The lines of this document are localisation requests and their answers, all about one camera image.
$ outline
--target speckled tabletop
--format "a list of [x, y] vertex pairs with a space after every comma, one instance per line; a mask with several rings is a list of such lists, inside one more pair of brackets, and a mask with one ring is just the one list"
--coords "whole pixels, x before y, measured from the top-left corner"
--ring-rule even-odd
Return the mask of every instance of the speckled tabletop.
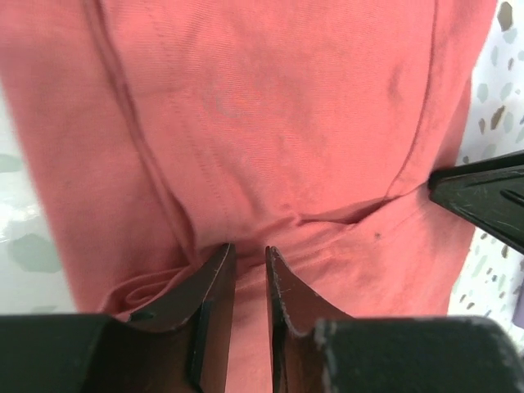
[[[524, 149], [521, 27], [524, 30], [524, 0], [499, 1], [472, 75], [472, 105], [459, 165]], [[511, 324], [523, 279], [524, 257], [477, 230], [449, 313], [492, 318], [524, 349], [524, 330]], [[0, 313], [74, 309], [0, 91]]]

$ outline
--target pink cloth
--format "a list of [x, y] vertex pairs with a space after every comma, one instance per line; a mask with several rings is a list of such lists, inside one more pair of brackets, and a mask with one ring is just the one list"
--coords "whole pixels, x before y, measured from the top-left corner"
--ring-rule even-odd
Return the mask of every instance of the pink cloth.
[[3, 0], [0, 73], [82, 311], [235, 242], [229, 392], [270, 391], [266, 245], [354, 316], [444, 314], [451, 166], [495, 1]]

